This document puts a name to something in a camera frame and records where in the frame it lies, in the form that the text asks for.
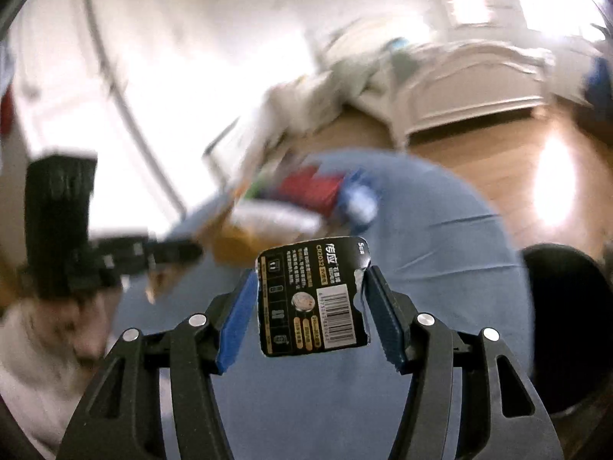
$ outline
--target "round table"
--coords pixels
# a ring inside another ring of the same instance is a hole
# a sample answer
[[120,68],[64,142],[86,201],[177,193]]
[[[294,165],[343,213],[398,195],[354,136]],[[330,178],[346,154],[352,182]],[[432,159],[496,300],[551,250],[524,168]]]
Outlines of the round table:
[[[454,330],[496,328],[529,371],[533,307],[526,274],[500,217],[469,185],[441,167],[384,151],[334,151],[310,159],[321,163],[322,172],[363,168],[372,176],[381,202],[363,236],[373,264],[393,290]],[[217,206],[204,206],[173,235],[198,228]],[[205,310],[215,295],[231,291],[240,273],[206,256],[155,305],[146,301],[144,280],[137,281],[119,305],[114,334],[128,327],[145,333],[174,328]],[[372,337],[367,347],[266,358],[254,309],[237,362],[222,377],[213,377],[234,458],[387,458],[411,378],[385,360],[370,313],[366,321]],[[448,458],[454,456],[459,423],[456,384]],[[179,450],[167,373],[162,374],[161,401],[168,458],[175,460]]]

